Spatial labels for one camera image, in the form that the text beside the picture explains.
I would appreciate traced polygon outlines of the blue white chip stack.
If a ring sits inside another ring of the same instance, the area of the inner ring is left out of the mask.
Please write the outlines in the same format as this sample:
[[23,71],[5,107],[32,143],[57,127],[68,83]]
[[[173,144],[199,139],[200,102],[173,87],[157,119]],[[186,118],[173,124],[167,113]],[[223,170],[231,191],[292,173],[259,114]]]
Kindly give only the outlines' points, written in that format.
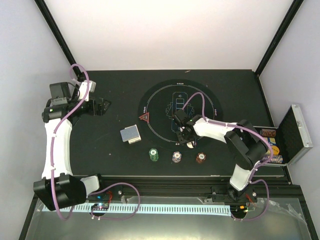
[[175,151],[172,155],[172,161],[174,163],[179,163],[182,159],[182,154],[179,151]]

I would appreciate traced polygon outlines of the orange black chip stack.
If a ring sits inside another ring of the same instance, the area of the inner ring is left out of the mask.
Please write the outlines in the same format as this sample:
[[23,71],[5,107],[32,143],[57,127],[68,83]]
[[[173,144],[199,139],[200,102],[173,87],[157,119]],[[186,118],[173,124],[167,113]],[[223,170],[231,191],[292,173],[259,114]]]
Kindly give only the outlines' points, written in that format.
[[202,164],[206,160],[206,155],[203,152],[199,152],[195,158],[198,164]]

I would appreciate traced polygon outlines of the green chip stack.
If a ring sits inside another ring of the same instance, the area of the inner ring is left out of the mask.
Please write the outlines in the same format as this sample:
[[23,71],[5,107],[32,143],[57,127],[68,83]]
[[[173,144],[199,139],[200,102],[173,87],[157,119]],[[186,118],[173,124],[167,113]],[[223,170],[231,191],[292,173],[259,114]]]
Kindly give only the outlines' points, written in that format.
[[158,150],[155,148],[151,148],[149,150],[149,158],[151,161],[153,162],[157,162],[159,159],[159,154],[158,154]]

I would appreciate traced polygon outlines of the white dealer button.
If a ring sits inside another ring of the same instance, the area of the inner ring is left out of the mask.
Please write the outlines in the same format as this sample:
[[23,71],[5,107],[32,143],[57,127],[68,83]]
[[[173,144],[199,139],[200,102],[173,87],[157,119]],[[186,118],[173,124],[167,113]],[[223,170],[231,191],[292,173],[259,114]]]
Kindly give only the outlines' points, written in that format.
[[194,149],[196,147],[197,143],[195,141],[191,141],[191,142],[188,142],[186,145],[188,148]]

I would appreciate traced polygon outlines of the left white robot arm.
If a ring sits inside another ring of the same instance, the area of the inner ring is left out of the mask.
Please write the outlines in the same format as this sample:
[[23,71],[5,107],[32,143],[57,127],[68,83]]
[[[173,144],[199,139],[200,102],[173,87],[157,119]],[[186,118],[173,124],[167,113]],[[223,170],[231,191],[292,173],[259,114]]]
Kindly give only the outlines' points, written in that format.
[[108,192],[100,174],[82,179],[74,177],[70,139],[76,120],[82,115],[102,116],[111,103],[90,97],[96,88],[91,80],[74,87],[76,96],[71,95],[71,85],[70,82],[50,84],[51,98],[41,114],[46,131],[46,157],[41,180],[34,182],[33,191],[50,211],[83,204],[89,194],[101,200]]

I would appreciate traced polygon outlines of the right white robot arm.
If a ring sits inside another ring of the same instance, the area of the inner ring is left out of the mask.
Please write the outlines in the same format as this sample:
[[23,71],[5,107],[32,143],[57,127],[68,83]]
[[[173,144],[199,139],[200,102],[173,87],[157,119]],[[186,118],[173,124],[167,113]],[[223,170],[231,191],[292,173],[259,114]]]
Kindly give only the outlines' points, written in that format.
[[234,202],[246,195],[245,189],[253,183],[254,174],[273,157],[270,155],[267,159],[264,158],[267,152],[272,153],[272,147],[247,120],[229,123],[201,115],[191,118],[182,109],[172,117],[178,126],[176,135],[180,145],[195,148],[197,139],[210,138],[228,146],[234,156],[235,167],[229,180],[227,195]]

